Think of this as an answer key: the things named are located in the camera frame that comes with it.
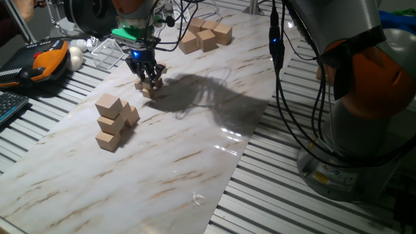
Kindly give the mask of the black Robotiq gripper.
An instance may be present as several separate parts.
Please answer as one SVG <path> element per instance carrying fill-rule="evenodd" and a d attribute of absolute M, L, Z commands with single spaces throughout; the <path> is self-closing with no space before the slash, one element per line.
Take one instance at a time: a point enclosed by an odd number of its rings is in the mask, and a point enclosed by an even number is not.
<path fill-rule="evenodd" d="M 147 64 L 149 67 L 154 68 L 153 81 L 157 81 L 161 75 L 165 72 L 164 64 L 156 64 L 155 50 L 136 50 L 131 49 L 129 56 L 126 58 L 126 64 L 133 74 L 137 76 L 140 81 L 145 79 L 144 70 L 141 66 Z"/>

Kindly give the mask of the bare person hand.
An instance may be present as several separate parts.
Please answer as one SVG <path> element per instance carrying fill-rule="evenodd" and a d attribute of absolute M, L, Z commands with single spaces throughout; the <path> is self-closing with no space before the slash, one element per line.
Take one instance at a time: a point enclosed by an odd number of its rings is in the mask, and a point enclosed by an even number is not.
<path fill-rule="evenodd" d="M 46 6 L 46 1 L 41 0 L 14 0 L 14 2 L 25 22 L 30 21 L 34 17 L 34 9 L 36 7 Z"/>

